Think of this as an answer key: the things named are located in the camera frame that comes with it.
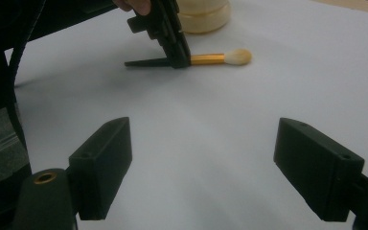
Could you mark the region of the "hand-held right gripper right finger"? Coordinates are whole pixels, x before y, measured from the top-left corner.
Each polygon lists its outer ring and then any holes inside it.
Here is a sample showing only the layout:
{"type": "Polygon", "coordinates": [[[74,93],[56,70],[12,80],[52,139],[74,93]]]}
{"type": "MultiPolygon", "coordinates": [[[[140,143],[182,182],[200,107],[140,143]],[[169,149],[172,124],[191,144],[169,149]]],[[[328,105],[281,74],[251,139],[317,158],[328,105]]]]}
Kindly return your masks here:
{"type": "Polygon", "coordinates": [[[320,219],[347,219],[347,198],[361,176],[362,157],[308,124],[282,118],[273,160],[320,219]]]}

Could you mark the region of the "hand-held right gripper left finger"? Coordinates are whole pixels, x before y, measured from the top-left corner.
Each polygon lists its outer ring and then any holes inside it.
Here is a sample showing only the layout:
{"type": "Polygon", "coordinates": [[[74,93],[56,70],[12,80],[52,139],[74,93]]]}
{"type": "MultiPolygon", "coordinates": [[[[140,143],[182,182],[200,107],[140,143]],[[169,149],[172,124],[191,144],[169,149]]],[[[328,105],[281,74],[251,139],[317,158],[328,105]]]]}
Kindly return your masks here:
{"type": "Polygon", "coordinates": [[[81,220],[106,219],[131,161],[128,117],[103,124],[69,157],[72,198],[81,220]]]}

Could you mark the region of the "cream ribbed brush holder cup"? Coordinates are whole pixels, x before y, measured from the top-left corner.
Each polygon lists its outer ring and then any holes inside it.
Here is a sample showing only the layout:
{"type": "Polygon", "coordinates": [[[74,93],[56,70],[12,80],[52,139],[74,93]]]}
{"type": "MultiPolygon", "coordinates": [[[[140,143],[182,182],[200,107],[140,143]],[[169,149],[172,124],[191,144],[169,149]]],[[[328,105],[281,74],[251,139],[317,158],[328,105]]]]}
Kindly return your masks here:
{"type": "Polygon", "coordinates": [[[176,0],[182,30],[205,34],[223,27],[231,17],[229,0],[176,0]]]}

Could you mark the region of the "makeup brush with gold ferrule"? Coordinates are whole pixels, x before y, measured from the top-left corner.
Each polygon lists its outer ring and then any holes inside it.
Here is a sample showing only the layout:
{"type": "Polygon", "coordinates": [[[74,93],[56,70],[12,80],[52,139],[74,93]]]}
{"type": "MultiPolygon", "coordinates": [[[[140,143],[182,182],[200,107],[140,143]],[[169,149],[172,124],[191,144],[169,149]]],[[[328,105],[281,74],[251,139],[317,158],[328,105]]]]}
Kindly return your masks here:
{"type": "Polygon", "coordinates": [[[167,57],[128,61],[125,63],[127,67],[172,67],[186,68],[193,65],[245,65],[252,59],[252,54],[247,49],[236,49],[223,54],[204,54],[184,57],[179,60],[171,60],[167,57]]]}

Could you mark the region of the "white table cover board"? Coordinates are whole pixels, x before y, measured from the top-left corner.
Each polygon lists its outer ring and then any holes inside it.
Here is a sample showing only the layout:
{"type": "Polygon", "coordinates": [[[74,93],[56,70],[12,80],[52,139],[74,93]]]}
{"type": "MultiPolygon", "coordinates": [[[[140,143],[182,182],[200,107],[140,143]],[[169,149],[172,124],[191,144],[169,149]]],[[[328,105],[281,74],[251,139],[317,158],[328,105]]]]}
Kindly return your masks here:
{"type": "Polygon", "coordinates": [[[31,42],[15,92],[34,171],[64,168],[103,123],[130,119],[133,161],[104,220],[80,230],[350,230],[320,220],[273,161],[277,127],[307,123],[368,171],[368,13],[312,0],[232,0],[195,54],[245,66],[136,68],[162,49],[111,11],[31,42]]]}

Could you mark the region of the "light wooden table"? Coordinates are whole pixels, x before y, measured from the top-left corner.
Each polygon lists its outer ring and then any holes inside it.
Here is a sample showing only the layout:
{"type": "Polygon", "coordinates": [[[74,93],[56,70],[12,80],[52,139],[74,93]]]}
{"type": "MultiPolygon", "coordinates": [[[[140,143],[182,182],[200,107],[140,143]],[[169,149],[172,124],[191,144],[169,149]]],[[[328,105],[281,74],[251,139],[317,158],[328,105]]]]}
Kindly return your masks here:
{"type": "Polygon", "coordinates": [[[313,0],[318,3],[323,3],[332,6],[338,6],[361,12],[368,12],[368,0],[313,0]]]}

